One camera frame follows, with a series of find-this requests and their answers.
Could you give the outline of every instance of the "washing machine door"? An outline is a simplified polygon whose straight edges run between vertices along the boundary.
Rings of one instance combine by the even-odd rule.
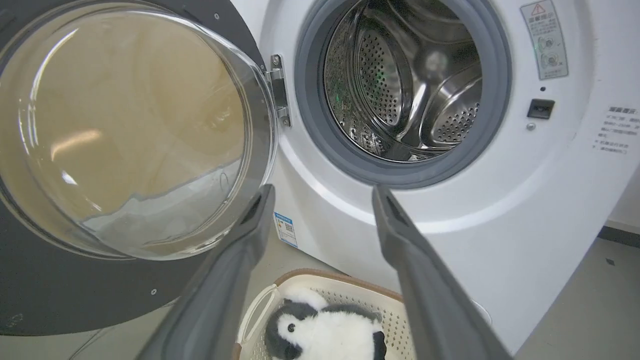
[[[209,3],[0,6],[0,333],[171,301],[267,180],[264,64]]]

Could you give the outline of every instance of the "baseboard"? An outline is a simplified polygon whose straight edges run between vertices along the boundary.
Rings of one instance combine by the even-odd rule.
[[[640,227],[633,226],[633,225],[628,225],[628,224],[625,224],[623,222],[607,220],[607,222],[604,223],[604,226],[613,227],[614,229],[626,231],[626,232],[632,233],[632,234],[640,234]]]
[[[617,229],[611,226],[603,226],[602,230],[600,230],[600,234],[598,234],[598,237],[604,240],[609,240],[640,249],[640,234],[637,233]]]

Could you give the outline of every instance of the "door hinge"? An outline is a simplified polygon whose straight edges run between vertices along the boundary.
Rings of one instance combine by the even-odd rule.
[[[273,102],[276,106],[276,115],[284,126],[291,126],[284,66],[282,66],[282,56],[272,55],[270,66],[271,70],[265,71],[264,77],[267,79],[267,82],[271,87],[271,95],[273,96]]]

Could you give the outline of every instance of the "stainless steel drum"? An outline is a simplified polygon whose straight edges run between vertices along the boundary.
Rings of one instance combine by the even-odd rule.
[[[328,105],[364,151],[425,161],[464,141],[482,72],[462,22],[437,0],[365,0],[337,26],[324,63]]]

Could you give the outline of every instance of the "basket handle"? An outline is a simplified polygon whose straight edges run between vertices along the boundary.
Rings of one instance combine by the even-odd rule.
[[[246,314],[244,315],[244,318],[240,323],[240,329],[238,330],[238,339],[236,341],[238,344],[244,345],[244,342],[253,336],[253,333],[257,330],[258,324],[262,323],[264,317],[267,316],[268,309],[273,304],[277,291],[278,286],[276,284],[272,284],[271,286],[264,288],[251,302],[251,305],[249,305],[249,308],[246,310]],[[252,324],[253,326],[251,330],[247,332],[247,330],[249,330],[249,321],[253,319],[258,306],[260,306],[260,304],[262,304],[265,300],[267,301],[267,304],[264,306],[262,313]]]

